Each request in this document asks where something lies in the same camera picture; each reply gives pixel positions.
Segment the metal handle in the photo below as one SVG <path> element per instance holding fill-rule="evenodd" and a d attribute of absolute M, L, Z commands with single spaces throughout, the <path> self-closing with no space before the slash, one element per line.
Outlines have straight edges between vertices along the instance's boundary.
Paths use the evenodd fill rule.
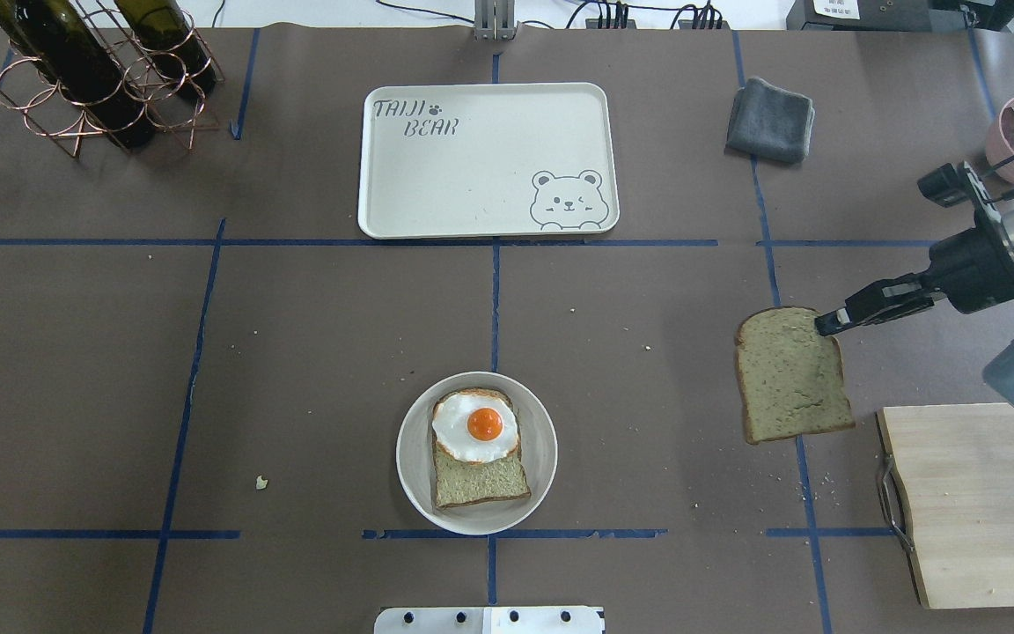
<path fill-rule="evenodd" d="M 894 471 L 894 457 L 890 453 L 886 453 L 886 457 L 882 463 L 881 467 L 878 467 L 878 474 L 874 477 L 874 483 L 878 489 L 878 505 L 882 506 L 882 517 L 885 518 L 886 523 L 889 523 L 890 530 L 894 531 L 894 535 L 897 535 L 897 541 L 901 543 L 902 549 L 907 553 L 914 553 L 914 542 L 906 535 L 906 531 L 902 531 L 902 526 L 898 524 L 896 514 L 894 514 L 893 505 L 890 505 L 890 486 L 886 484 L 889 481 L 890 474 Z"/>

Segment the gray cloth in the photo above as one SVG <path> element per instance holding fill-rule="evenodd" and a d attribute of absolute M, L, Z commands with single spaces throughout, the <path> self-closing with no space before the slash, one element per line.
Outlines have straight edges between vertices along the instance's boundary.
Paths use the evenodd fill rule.
<path fill-rule="evenodd" d="M 814 117 L 812 99 L 749 77 L 733 97 L 725 144 L 768 159 L 800 162 L 808 156 Z"/>

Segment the wine bottle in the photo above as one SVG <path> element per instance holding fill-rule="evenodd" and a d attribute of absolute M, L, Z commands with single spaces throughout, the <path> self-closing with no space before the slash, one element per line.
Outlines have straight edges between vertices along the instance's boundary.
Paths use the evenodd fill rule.
<path fill-rule="evenodd" d="M 17 28 L 15 10 L 15 0 L 0 0 L 0 28 L 3 28 L 5 33 L 7 33 L 10 44 L 15 48 L 15 51 L 26 57 L 39 57 L 39 54 L 33 51 L 28 42 L 25 42 L 25 37 L 21 33 L 21 30 Z M 33 62 L 33 65 L 37 67 L 37 72 L 42 73 L 42 77 L 45 77 L 46 81 L 49 81 L 51 84 L 57 83 L 57 77 L 53 76 L 53 73 L 50 71 L 48 65 L 45 65 L 44 61 L 37 60 Z"/>
<path fill-rule="evenodd" d="M 154 136 L 145 105 L 130 96 L 120 65 L 100 47 L 69 0 L 16 0 L 15 21 L 33 51 L 74 101 L 108 138 L 136 148 Z"/>
<path fill-rule="evenodd" d="M 166 54 L 152 56 L 158 72 L 165 79 L 180 79 L 185 72 L 198 84 L 205 95 L 214 89 L 217 76 L 210 65 L 210 56 L 202 48 L 201 42 L 191 32 L 183 12 L 174 0 L 116 0 L 120 12 L 128 19 L 128 24 L 143 47 L 151 51 L 165 51 L 177 56 L 177 60 Z M 189 100 L 197 100 L 198 92 L 189 84 L 177 92 Z"/>

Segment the bear drawing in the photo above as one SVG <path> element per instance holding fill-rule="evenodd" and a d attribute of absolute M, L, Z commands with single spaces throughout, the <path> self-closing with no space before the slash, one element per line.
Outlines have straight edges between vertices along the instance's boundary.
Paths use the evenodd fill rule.
<path fill-rule="evenodd" d="M 597 229 L 608 217 L 608 204 L 600 197 L 600 173 L 586 169 L 576 177 L 555 177 L 539 171 L 530 179 L 534 203 L 530 217 L 542 230 Z"/>

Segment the fried egg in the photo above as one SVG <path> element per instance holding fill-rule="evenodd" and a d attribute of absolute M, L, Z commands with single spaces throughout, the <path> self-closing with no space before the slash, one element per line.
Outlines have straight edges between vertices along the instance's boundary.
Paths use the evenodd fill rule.
<path fill-rule="evenodd" d="M 448 395 L 433 412 L 433 430 L 440 448 L 463 463 L 498 461 L 518 446 L 515 412 L 491 391 Z"/>

